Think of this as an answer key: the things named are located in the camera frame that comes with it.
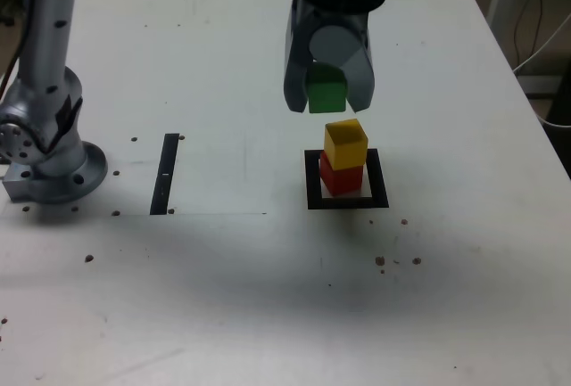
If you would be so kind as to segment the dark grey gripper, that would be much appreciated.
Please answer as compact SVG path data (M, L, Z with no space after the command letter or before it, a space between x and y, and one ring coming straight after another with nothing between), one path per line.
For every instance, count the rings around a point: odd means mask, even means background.
M290 111L306 108L309 67L311 113L366 110L375 90L368 14L330 12L293 0L285 38L284 96Z

